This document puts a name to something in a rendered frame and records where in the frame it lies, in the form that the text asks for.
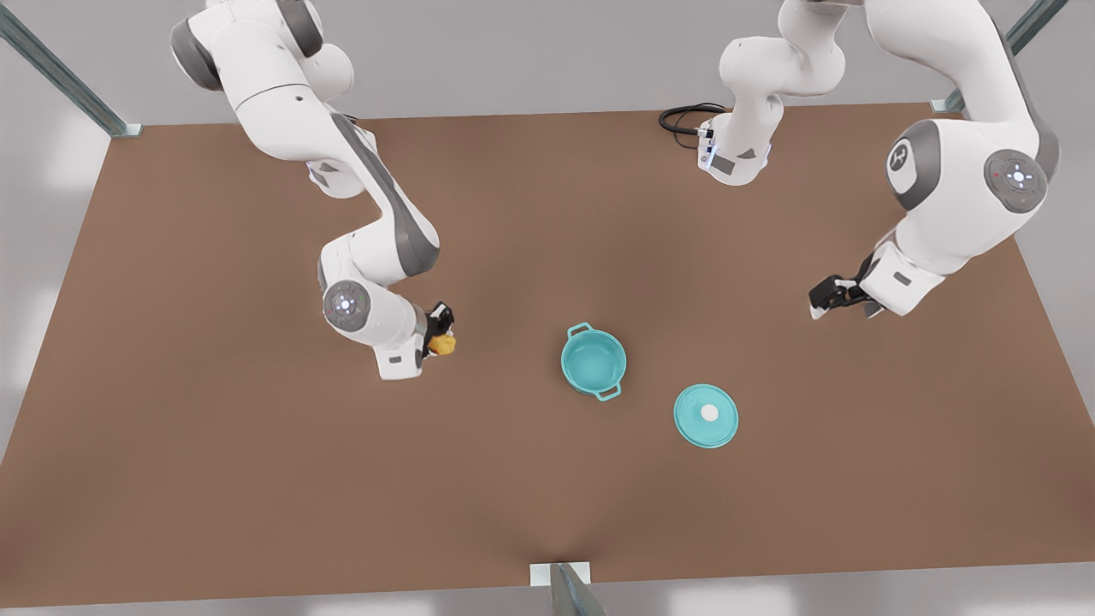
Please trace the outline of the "teal pot lid white knob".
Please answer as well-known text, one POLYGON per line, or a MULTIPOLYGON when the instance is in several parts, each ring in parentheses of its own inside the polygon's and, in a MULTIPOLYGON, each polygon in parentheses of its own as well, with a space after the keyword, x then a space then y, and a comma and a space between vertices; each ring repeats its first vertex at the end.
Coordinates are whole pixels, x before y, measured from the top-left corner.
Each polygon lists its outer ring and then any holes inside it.
POLYGON ((739 428, 735 400, 711 383, 696 383, 680 391, 673 405, 673 420, 680 435, 698 448, 721 448, 739 428))

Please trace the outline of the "silver frame post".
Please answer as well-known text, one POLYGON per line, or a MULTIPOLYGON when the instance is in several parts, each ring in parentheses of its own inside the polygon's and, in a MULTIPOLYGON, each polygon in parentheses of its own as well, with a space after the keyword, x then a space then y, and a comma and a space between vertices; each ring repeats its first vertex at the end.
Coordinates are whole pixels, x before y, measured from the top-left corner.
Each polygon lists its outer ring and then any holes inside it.
POLYGON ((975 120, 1001 121, 1008 113, 1025 112, 1030 97, 1017 69, 1016 54, 1060 15, 1071 0, 1033 0, 1023 15, 1006 28, 986 16, 972 19, 969 42, 961 51, 969 59, 956 59, 954 67, 942 70, 954 89, 945 98, 932 100, 935 113, 967 113, 975 120))
POLYGON ((552 616, 607 616, 590 588, 588 561, 531 563, 530 586, 549 586, 552 616))
POLYGON ((35 67, 51 86, 74 103, 79 111, 85 113, 111 138, 137 138, 142 133, 142 125, 122 120, 70 67, 51 53, 50 47, 38 35, 4 5, 3 0, 0 0, 0 39, 35 67))

